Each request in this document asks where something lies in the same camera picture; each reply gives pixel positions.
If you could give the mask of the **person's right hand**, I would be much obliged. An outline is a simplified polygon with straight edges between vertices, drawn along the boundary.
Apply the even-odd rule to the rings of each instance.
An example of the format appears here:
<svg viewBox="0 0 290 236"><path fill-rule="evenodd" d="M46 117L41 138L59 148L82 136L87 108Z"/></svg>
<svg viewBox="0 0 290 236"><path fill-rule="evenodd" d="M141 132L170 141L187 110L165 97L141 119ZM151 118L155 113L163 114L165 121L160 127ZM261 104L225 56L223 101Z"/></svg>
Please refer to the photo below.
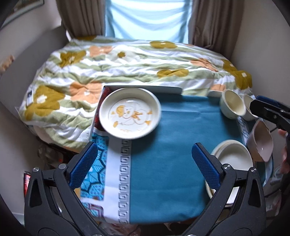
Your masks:
<svg viewBox="0 0 290 236"><path fill-rule="evenodd" d="M282 129L278 130L278 134L284 138L286 138L287 136L287 132ZM287 146L284 146L284 148L282 149L282 164L280 168L280 173L287 174L288 172L289 172L289 163L287 161Z"/></svg>

